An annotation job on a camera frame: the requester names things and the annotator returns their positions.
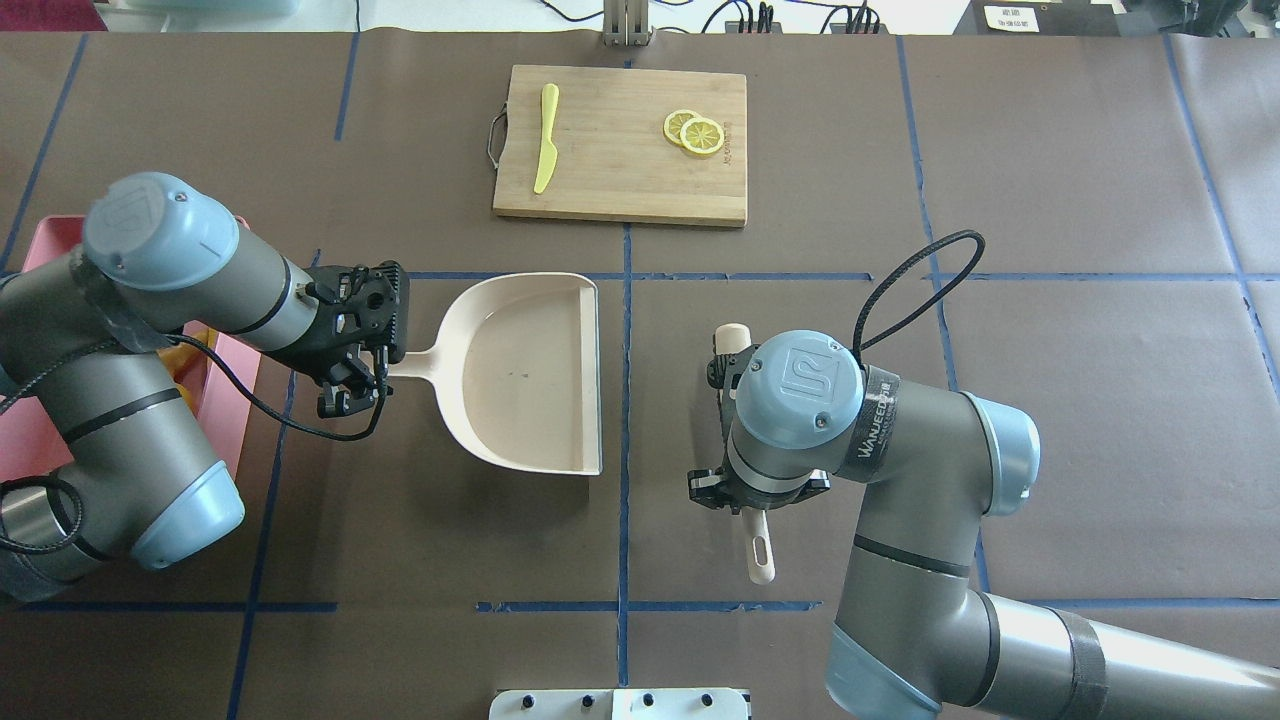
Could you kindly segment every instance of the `knife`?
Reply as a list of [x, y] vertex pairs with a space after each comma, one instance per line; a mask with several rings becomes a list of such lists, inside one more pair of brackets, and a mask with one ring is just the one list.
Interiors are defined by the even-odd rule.
[[543, 143], [538, 151], [538, 177], [534, 179], [534, 193], [541, 195], [556, 172], [556, 158], [559, 151], [552, 143], [552, 128], [556, 126], [556, 108], [559, 105], [559, 86], [548, 82], [543, 86]]

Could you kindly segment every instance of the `dustpan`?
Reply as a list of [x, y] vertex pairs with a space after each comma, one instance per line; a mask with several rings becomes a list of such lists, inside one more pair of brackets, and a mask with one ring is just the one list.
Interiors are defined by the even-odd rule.
[[392, 378], [435, 386], [440, 415], [468, 452], [530, 473], [599, 475], [599, 297], [572, 273], [520, 273], [471, 286], [435, 346]]

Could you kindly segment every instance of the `cutting board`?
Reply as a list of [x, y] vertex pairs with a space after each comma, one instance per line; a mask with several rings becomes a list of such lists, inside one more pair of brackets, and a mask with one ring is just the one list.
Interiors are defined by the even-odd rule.
[[[548, 82], [559, 86], [552, 133], [559, 159], [545, 192], [534, 195]], [[690, 156], [663, 136], [667, 114], [682, 108], [724, 126], [719, 152]], [[746, 76], [513, 67], [493, 209], [521, 218], [745, 225]]]

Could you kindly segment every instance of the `red cloth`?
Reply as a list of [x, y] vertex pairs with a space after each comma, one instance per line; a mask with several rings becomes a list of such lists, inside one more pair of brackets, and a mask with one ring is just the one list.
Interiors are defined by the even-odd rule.
[[106, 29], [93, 0], [0, 0], [0, 29]]

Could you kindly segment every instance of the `white label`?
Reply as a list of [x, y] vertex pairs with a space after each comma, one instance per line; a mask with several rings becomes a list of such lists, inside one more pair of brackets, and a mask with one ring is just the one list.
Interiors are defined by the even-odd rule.
[[996, 8], [986, 5], [987, 27], [1006, 32], [1039, 32], [1034, 8]]

